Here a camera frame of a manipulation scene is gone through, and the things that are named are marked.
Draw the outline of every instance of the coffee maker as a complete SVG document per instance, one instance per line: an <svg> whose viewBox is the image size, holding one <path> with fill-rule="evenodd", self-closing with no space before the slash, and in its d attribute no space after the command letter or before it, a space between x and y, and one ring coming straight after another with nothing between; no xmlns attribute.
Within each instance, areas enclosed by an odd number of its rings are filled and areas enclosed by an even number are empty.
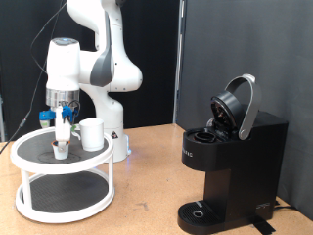
<svg viewBox="0 0 313 235"><path fill-rule="evenodd" d="M234 96L248 82L248 106ZM213 234L254 224L275 231L273 216L288 122L260 112L261 89L250 74L234 78L211 99L214 118L206 127L187 130L182 162L205 171L203 200L183 205L178 225L191 234Z"/></svg>

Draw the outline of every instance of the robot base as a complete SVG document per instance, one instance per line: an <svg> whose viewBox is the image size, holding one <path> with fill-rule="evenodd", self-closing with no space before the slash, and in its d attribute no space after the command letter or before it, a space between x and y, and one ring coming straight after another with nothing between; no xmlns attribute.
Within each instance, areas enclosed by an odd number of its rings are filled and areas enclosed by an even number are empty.
<svg viewBox="0 0 313 235"><path fill-rule="evenodd" d="M113 162L118 163L125 160L130 154L129 137L124 133L123 126L119 128L106 129L105 133L111 136L114 144Z"/></svg>

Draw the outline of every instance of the blue part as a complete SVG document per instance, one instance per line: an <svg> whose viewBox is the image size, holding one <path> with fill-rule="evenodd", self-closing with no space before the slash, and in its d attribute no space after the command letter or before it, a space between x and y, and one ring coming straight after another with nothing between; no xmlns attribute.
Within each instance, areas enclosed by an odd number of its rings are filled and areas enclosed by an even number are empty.
<svg viewBox="0 0 313 235"><path fill-rule="evenodd" d="M74 114L76 117L78 117L78 110L77 109L74 109Z"/></svg>
<svg viewBox="0 0 313 235"><path fill-rule="evenodd" d="M70 117L70 122L72 122L72 111L69 106L64 106L62 111L62 117Z"/></svg>
<svg viewBox="0 0 313 235"><path fill-rule="evenodd" d="M49 111L43 111L39 113L39 119L40 120L48 120L48 119L54 119L56 118L56 113L52 110Z"/></svg>

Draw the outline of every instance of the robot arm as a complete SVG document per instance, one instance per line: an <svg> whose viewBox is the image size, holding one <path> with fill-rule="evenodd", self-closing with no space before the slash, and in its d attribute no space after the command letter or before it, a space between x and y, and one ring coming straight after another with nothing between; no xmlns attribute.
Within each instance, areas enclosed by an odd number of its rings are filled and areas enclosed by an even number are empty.
<svg viewBox="0 0 313 235"><path fill-rule="evenodd" d="M137 90L143 80L141 71L129 60L124 49L120 12L124 2L67 0L69 15L78 24L95 32L97 51L81 51L79 43L68 38L57 38L50 43L46 104L52 112L56 112L56 139L62 144L69 141L70 123L61 112L61 105L79 100L81 88L92 98L97 118L105 122L105 131L118 134L119 138L115 139L114 145L120 145L119 149L123 150L120 154L116 152L116 155L125 156L127 152L122 106L108 96L108 92Z"/></svg>

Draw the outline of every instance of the table surface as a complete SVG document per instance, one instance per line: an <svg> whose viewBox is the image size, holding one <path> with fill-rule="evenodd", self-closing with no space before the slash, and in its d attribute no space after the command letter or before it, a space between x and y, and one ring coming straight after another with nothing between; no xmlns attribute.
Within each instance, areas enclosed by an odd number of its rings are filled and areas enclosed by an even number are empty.
<svg viewBox="0 0 313 235"><path fill-rule="evenodd" d="M21 172L10 161L10 144L0 156L0 234L186 234L177 225L177 210L202 199L204 172L182 164L183 132L176 124L125 130L132 154L114 164L112 203L90 218L69 224L38 223L18 213L15 197ZM108 165L99 169L108 172ZM298 211L276 211L269 223L277 230L275 235L313 234L312 221ZM252 225L219 234L260 235Z"/></svg>

